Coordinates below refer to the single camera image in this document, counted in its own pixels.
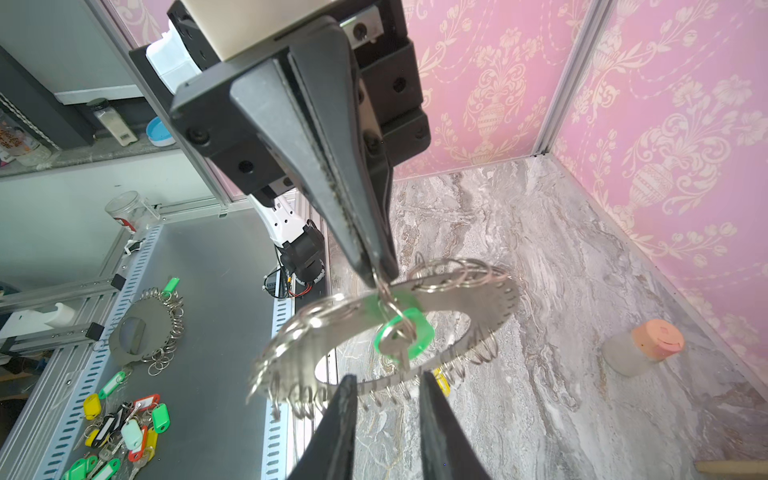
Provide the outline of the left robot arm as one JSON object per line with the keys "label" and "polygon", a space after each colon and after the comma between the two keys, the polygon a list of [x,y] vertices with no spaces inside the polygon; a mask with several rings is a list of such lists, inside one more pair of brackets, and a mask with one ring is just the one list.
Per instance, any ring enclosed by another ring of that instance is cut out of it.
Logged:
{"label": "left robot arm", "polygon": [[174,129],[254,204],[281,263],[323,274],[324,236],[292,211],[297,190],[369,285],[399,267],[395,168],[431,141],[400,1],[176,1],[145,49]]}

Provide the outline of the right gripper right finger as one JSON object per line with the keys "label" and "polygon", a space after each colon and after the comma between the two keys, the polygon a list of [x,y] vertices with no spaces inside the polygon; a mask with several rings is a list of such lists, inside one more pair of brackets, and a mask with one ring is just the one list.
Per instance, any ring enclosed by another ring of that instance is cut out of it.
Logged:
{"label": "right gripper right finger", "polygon": [[419,427],[425,479],[490,479],[431,372],[420,376]]}

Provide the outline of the orange cap clear bottle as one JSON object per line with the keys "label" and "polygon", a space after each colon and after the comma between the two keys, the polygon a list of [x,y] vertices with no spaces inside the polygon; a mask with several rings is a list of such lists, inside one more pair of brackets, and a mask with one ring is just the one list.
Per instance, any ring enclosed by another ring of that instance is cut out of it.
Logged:
{"label": "orange cap clear bottle", "polygon": [[652,319],[610,337],[603,343],[601,353],[614,371],[624,377],[635,377],[684,348],[685,339],[677,327],[662,319]]}

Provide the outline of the pile of tagged keys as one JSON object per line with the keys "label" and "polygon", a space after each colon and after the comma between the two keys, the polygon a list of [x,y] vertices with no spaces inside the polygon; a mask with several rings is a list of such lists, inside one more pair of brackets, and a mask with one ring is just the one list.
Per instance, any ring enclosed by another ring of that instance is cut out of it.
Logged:
{"label": "pile of tagged keys", "polygon": [[159,435],[171,425],[169,410],[158,394],[118,400],[130,375],[127,369],[118,371],[79,402],[76,411],[85,420],[80,445],[86,453],[63,470],[64,479],[115,479],[123,467],[133,479],[154,458]]}

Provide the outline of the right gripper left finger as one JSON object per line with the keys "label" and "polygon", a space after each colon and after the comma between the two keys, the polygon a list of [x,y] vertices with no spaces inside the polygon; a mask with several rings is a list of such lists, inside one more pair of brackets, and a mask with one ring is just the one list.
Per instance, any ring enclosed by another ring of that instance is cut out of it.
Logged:
{"label": "right gripper left finger", "polygon": [[352,479],[357,412],[357,378],[348,374],[338,385],[309,445],[287,479]]}

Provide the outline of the wooden two-tier shelf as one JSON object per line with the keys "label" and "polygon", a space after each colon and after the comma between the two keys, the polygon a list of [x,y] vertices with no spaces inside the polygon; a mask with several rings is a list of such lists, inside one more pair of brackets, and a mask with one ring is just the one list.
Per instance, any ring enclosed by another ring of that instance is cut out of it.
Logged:
{"label": "wooden two-tier shelf", "polygon": [[702,474],[767,478],[766,460],[696,461],[696,470]]}

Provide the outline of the yellow tag on disc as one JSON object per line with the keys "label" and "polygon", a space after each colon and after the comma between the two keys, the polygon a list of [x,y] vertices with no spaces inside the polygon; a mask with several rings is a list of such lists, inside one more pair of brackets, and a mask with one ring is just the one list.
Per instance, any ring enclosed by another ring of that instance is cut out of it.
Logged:
{"label": "yellow tag on disc", "polygon": [[443,395],[445,397],[449,397],[451,394],[451,383],[449,382],[448,378],[445,376],[443,371],[440,368],[435,369],[433,371],[433,375]]}

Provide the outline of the clear plastic jar outside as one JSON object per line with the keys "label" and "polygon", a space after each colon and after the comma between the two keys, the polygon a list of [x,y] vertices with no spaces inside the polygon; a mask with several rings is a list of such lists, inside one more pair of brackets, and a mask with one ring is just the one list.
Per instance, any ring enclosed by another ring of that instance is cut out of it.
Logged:
{"label": "clear plastic jar outside", "polygon": [[113,198],[105,206],[105,211],[121,227],[136,235],[160,221],[157,211],[137,191],[127,191]]}

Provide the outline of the spare keyring disc outside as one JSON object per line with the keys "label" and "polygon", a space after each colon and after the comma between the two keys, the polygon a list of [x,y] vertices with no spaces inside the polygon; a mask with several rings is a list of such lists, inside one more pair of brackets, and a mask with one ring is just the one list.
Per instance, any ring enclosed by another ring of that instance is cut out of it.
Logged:
{"label": "spare keyring disc outside", "polygon": [[109,337],[110,355],[118,365],[145,364],[150,377],[170,366],[185,331],[179,283],[172,277],[163,288],[142,291],[130,305]]}

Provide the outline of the blue bowl outside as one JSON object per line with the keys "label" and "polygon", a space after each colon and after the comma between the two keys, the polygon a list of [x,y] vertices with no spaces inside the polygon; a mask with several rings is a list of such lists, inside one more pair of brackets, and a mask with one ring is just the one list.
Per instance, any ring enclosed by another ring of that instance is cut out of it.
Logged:
{"label": "blue bowl outside", "polygon": [[159,117],[153,118],[146,126],[145,133],[152,145],[165,148],[176,143],[173,135]]}

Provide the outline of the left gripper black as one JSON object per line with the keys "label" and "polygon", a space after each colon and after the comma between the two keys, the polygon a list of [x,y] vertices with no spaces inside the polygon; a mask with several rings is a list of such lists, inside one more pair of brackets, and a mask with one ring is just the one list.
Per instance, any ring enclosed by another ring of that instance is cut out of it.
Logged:
{"label": "left gripper black", "polygon": [[[430,144],[404,6],[301,1],[293,13],[288,6],[171,4],[168,18],[201,70],[177,88],[174,126],[245,194],[280,195],[294,180],[357,274],[392,281],[398,262],[370,176]],[[288,57],[295,83],[281,73],[248,73],[270,59],[286,66]],[[385,163],[366,162],[365,105]]]}

